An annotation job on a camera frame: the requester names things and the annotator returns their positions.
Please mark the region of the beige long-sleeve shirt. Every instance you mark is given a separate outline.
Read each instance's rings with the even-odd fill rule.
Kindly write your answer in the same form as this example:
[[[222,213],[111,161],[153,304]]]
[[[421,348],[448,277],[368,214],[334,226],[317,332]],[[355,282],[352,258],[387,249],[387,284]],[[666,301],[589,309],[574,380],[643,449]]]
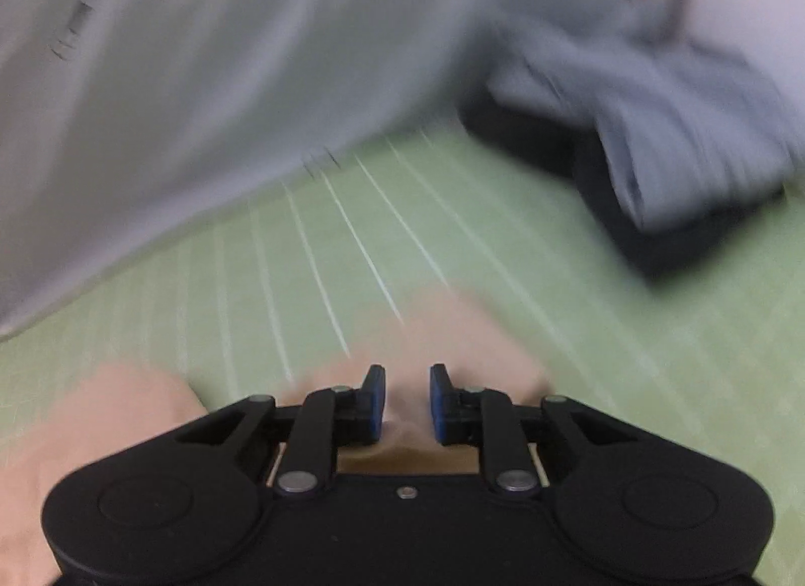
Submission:
[[[382,437],[341,451],[337,465],[347,473],[475,471],[473,451],[435,441],[431,365],[445,365],[458,387],[491,387],[523,405],[536,405],[554,390],[548,369],[491,308],[440,287],[408,301],[400,317],[371,323],[351,355],[301,376],[280,401],[297,405],[320,388],[356,386],[372,364],[386,371]],[[40,516],[46,495],[63,477],[205,413],[186,380],[158,369],[105,365],[71,388],[22,434],[2,467],[3,583],[51,584],[59,575]]]

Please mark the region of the green grid mat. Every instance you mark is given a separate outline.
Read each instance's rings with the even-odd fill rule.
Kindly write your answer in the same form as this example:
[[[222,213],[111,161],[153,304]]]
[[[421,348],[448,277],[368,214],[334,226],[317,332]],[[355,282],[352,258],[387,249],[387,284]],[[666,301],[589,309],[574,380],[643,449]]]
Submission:
[[[774,500],[759,574],[803,579],[803,189],[652,286],[569,185],[457,126],[308,159],[125,261],[2,343],[2,439],[107,361],[207,406],[354,355],[415,297],[480,301],[558,390],[742,467]]]

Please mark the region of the black folded garment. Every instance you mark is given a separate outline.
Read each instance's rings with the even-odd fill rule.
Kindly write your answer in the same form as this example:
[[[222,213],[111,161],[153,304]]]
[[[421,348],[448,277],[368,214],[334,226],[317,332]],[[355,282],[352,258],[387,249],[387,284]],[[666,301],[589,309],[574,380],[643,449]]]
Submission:
[[[476,140],[573,184],[621,259],[650,283],[701,266],[759,212],[784,198],[777,189],[756,203],[726,205],[669,230],[642,232],[618,203],[593,130],[501,105],[487,91],[458,107],[458,120]]]

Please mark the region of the grey-blue folded garment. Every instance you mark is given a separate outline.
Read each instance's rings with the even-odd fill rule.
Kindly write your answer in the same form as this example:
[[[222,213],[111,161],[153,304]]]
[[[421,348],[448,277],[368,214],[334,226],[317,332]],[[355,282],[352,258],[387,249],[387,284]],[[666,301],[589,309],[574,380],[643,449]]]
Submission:
[[[580,38],[526,18],[498,31],[495,101],[594,130],[619,207],[644,232],[753,203],[802,172],[802,116],[741,55]]]

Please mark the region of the grey carrot-print backdrop cloth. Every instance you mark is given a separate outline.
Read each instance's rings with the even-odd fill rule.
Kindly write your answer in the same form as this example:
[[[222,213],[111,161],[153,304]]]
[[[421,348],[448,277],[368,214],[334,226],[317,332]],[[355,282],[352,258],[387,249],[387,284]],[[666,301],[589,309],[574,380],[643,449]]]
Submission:
[[[681,0],[2,0],[2,332],[208,209],[456,101],[501,13],[661,37]]]

